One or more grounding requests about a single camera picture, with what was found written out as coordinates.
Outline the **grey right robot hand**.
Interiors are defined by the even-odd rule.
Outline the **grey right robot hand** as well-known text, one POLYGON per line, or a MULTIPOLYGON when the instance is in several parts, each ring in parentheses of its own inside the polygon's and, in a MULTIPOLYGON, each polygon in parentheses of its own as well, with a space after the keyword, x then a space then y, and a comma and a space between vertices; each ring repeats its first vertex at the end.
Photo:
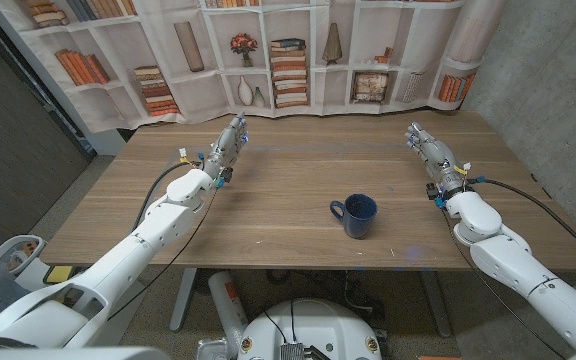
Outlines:
POLYGON ((467 190, 469 164, 464 166, 448 145, 433 137, 417 122, 408 127, 405 136, 407 145, 420 156, 443 198, 467 190))

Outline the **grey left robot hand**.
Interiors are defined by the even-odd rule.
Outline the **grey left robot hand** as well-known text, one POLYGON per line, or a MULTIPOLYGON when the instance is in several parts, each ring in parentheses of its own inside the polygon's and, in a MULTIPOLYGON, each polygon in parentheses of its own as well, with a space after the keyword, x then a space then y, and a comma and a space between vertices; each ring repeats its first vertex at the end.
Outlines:
POLYGON ((248 130, 243 113, 234 117, 212 145, 201 169, 217 182, 229 183, 233 167, 242 147, 248 142, 248 130))

